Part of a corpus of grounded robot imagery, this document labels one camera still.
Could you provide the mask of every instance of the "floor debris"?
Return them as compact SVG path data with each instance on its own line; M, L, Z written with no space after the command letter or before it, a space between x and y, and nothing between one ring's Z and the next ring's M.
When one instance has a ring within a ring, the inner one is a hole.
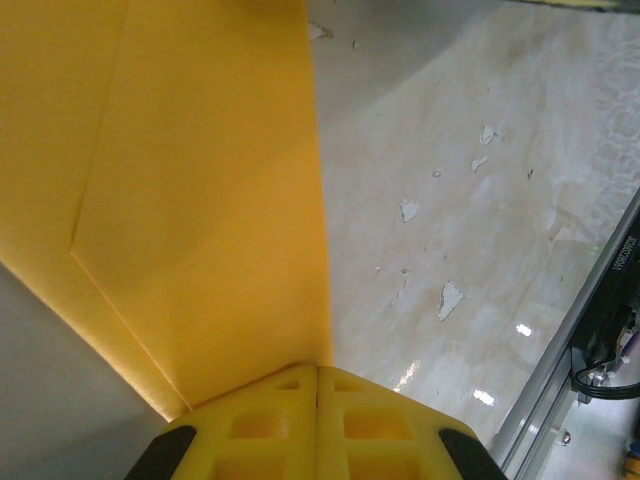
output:
M400 202L400 210L402 211L402 221L407 223L416 218L418 214L418 204L411 200L404 199Z
M489 155L483 155L481 157L473 159L471 161L471 170L473 170L473 173L476 173L482 165L487 163L487 160L489 160Z
M480 143L482 143L485 147L491 143L493 137L497 136L495 129L490 127L489 125L485 125L482 128L482 133L480 134Z
M464 292L455 283L448 281L440 294L440 321L442 322L464 298Z
M316 22L308 22L309 40L318 40L319 38L333 38L333 30L323 27Z

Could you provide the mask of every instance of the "black cable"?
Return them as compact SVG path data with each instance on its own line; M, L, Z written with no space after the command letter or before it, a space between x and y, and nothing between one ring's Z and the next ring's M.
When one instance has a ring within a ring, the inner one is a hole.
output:
M592 370L602 367L607 363L611 363L615 359L616 357L613 355L613 358L607 358L574 373L574 387L576 390L588 395L589 397L599 398L602 400L628 400L640 397L640 382L633 385L625 385L624 387L596 387L589 385L582 380L582 378L585 375L588 375Z

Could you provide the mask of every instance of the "yellow plastic panel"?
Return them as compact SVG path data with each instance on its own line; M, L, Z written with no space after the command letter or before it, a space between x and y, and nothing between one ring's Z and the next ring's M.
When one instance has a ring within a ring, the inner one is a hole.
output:
M318 369L318 480L460 480L438 432L465 424L347 373Z
M197 430L172 480L315 478L316 372L290 368L172 422Z
M72 251L190 405L330 361L303 0L131 0Z
M185 405L70 254L126 0L0 7L0 261L161 413Z

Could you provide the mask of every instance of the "tiled floor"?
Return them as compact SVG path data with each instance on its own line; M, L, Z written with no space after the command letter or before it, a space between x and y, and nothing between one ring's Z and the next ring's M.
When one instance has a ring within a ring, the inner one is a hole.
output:
M640 184L640 18L493 0L309 17L337 364L489 443ZM448 281L465 298L440 321Z

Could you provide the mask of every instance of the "gray wall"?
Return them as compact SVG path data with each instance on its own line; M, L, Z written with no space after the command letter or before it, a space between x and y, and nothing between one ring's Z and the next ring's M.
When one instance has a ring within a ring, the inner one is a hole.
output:
M0 480L119 479L164 426L0 266Z

